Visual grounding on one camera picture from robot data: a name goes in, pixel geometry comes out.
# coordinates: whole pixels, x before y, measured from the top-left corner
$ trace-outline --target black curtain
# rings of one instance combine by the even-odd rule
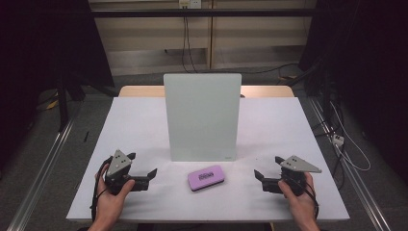
[[[0,167],[34,121],[39,94],[62,73],[72,87],[114,85],[94,19],[76,11],[90,12],[88,1],[0,3]]]
[[[406,8],[400,1],[357,0],[354,6],[358,11],[350,8],[351,21],[341,36],[344,45],[327,66],[329,81],[337,85],[341,99],[384,160],[408,182]],[[316,18],[314,23],[300,64],[304,69],[324,53],[324,39],[334,35],[331,22]]]

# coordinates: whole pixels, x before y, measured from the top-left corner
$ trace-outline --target human hand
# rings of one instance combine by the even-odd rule
[[[120,217],[120,214],[123,210],[123,204],[126,198],[126,195],[132,190],[135,185],[134,180],[129,180],[124,184],[122,190],[118,195],[113,195],[107,190],[107,186],[103,180],[103,175],[108,169],[109,164],[106,164],[102,168],[102,173],[99,176],[97,194],[99,195],[98,204],[96,207],[96,218],[95,222],[89,228],[89,231],[95,230],[111,230],[117,220]]]
[[[305,172],[306,182],[310,187],[306,190],[310,194],[314,194],[313,178],[309,172]],[[283,195],[288,199],[291,213],[297,226],[302,231],[315,231],[319,230],[319,227],[315,219],[315,201],[304,192],[300,196],[293,194],[291,187],[283,180],[278,182],[279,188],[283,192]]]

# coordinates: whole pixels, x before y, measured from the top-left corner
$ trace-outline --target cabinet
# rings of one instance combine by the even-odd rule
[[[93,10],[178,9],[178,0],[89,0]],[[307,9],[316,0],[202,0],[203,9]],[[216,50],[306,44],[310,17],[190,17],[191,48],[204,48],[207,67]],[[183,49],[182,17],[95,18],[106,52]]]

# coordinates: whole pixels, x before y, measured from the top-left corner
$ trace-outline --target white tabletop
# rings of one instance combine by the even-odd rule
[[[89,221],[94,174],[117,149],[136,152],[130,175],[143,176],[154,168],[156,178],[146,192],[130,192],[121,220],[133,222],[264,222],[292,219],[282,194],[262,191],[254,169],[279,178],[275,156],[296,155],[322,169],[313,173],[319,220],[348,219],[297,98],[242,98],[235,162],[171,162],[164,98],[115,98],[81,186],[67,215]],[[225,182],[192,192],[187,176],[220,165]]]

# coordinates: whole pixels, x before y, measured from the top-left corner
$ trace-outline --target gray floor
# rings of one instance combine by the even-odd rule
[[[270,67],[234,69],[240,72],[265,70]],[[298,70],[293,68],[282,69],[281,75],[295,75]],[[119,90],[125,85],[160,85],[163,83],[163,74],[143,74],[116,76],[116,88]],[[277,71],[258,75],[244,74],[243,83],[247,85],[274,85],[278,83]],[[75,196],[76,187],[81,182],[87,167],[90,155],[96,145],[98,136],[103,127],[106,115],[112,104],[112,98],[93,89],[85,88],[87,97],[84,102],[69,101],[71,115],[79,110],[75,118],[65,145],[53,166],[51,174],[46,179],[38,201],[23,226],[26,230],[76,230],[86,224],[66,220],[70,203]],[[301,84],[293,88],[293,92],[305,111],[311,126],[319,120],[305,95]],[[27,134],[20,148],[13,153],[13,158],[3,169],[3,179],[0,182],[0,230],[7,230],[27,191],[33,184],[42,163],[57,137],[59,128],[58,108],[38,113],[32,130]],[[371,170],[360,171],[372,197],[383,212],[390,230],[406,230],[408,227],[408,188],[388,167],[381,158],[373,143],[367,141],[363,130],[355,121],[352,114],[343,106],[345,128],[347,133],[365,151],[371,162]],[[335,155],[332,146],[325,136],[318,137],[317,142],[323,156],[332,169],[335,165]],[[346,140],[346,150],[358,166],[367,162],[360,152]],[[341,171],[335,176],[336,181],[342,179]],[[345,177],[345,183],[340,194],[351,219],[338,222],[321,223],[321,228],[328,230],[376,230],[361,199],[350,180]],[[167,231],[179,228],[190,228],[191,224],[158,224],[155,230]],[[292,222],[275,223],[275,230],[296,230]],[[119,224],[115,230],[135,230],[136,224]],[[263,230],[262,224],[202,224],[191,230]]]

